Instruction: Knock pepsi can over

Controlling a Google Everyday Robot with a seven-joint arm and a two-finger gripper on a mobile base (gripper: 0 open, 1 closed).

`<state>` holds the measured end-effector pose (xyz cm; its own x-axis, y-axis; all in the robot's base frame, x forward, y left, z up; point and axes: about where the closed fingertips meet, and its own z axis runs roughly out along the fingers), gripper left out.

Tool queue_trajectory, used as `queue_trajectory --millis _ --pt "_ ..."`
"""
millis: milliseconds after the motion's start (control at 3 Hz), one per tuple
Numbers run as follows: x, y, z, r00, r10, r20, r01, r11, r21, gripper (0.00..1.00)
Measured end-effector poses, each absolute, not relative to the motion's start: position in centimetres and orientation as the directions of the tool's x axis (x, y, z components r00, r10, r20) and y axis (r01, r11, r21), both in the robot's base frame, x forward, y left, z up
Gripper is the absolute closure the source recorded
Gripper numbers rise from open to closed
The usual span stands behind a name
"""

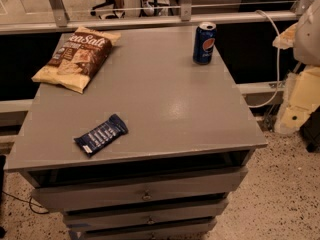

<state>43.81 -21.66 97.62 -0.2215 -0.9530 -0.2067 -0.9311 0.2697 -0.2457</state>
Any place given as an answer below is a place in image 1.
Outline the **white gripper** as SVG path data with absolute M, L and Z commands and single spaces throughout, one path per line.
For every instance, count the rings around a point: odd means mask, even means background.
M 285 135 L 293 134 L 319 106 L 320 68 L 307 65 L 299 74 L 289 73 L 274 131 Z

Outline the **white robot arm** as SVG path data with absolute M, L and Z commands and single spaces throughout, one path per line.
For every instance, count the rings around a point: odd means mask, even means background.
M 289 73 L 275 131 L 292 134 L 320 106 L 320 0 L 314 0 L 299 21 L 276 37 L 276 48 L 293 49 L 294 59 L 305 65 L 300 73 Z

